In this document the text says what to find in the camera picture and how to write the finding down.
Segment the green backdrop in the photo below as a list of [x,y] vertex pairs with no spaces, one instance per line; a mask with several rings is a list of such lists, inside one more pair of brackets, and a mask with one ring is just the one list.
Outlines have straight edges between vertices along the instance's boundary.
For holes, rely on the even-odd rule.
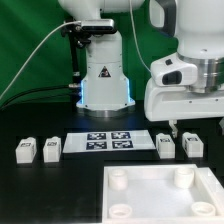
[[[148,1],[134,12],[139,48],[145,63],[176,51],[177,41],[167,38],[149,25]],[[7,87],[40,41],[67,17],[57,0],[0,1],[0,92]],[[115,20],[123,37],[124,74],[130,79],[131,96],[144,99],[150,74],[142,66],[134,44],[129,13],[105,14]],[[86,73],[85,50],[79,50],[81,75]],[[67,38],[55,33],[38,51],[3,101],[31,88],[71,83],[72,67]],[[54,101],[66,100],[57,98]]]

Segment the white tray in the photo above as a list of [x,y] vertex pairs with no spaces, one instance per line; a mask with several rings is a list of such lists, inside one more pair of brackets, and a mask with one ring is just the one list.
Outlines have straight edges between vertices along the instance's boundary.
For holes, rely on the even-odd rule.
[[[194,170],[194,185],[188,189],[174,184],[179,167]],[[109,187],[109,172],[123,169],[128,176],[125,190]],[[191,205],[207,202],[215,206],[216,216],[196,217]],[[129,218],[110,218],[109,209],[116,204],[132,208]],[[104,224],[224,224],[224,189],[209,168],[195,165],[105,167],[103,189]]]

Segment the gray metal part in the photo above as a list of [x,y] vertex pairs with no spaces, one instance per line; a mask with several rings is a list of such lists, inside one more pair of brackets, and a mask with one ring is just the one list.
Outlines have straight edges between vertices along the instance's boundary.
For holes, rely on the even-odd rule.
[[211,93],[218,90],[224,83],[224,58],[194,59],[178,54],[180,60],[194,64],[198,68],[198,80],[189,87],[196,93]]

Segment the white cylinder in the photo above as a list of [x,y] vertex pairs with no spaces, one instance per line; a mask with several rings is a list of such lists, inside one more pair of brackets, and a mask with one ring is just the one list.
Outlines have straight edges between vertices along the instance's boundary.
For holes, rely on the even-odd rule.
[[112,190],[125,190],[128,187],[128,176],[124,169],[114,169],[109,172],[109,187]]
[[191,206],[191,212],[193,216],[215,216],[215,206],[207,202],[195,202]]
[[132,215],[132,208],[126,204],[116,204],[110,207],[109,216],[114,219],[125,219]]
[[187,189],[194,184],[194,170],[187,167],[180,167],[175,170],[174,184],[183,189]]

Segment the robot logo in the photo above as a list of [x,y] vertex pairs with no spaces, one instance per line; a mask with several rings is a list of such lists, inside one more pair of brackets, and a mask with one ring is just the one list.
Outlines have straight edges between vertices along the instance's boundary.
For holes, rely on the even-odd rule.
[[106,66],[103,67],[101,73],[99,74],[99,77],[100,78],[110,78],[111,77]]

